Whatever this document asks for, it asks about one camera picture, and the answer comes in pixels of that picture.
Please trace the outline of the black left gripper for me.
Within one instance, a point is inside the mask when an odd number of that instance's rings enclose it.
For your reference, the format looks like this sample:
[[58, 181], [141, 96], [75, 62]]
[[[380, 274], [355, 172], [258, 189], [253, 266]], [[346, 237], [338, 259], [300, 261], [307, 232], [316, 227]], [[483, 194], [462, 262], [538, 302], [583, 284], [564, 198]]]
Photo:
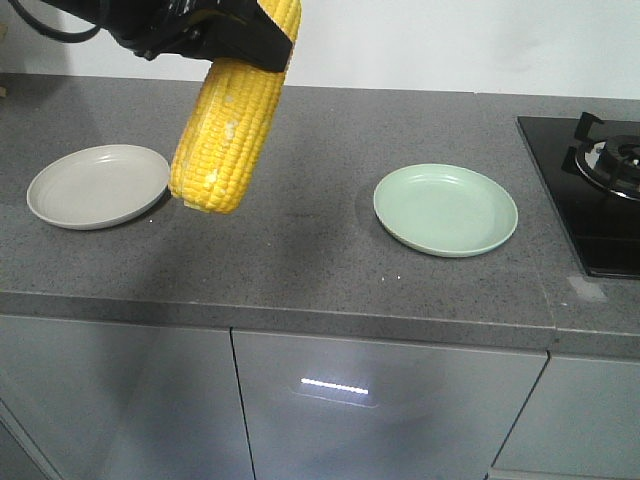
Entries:
[[111, 1], [107, 30], [119, 45], [153, 60], [162, 54], [241, 60], [280, 73], [293, 41], [259, 4]]

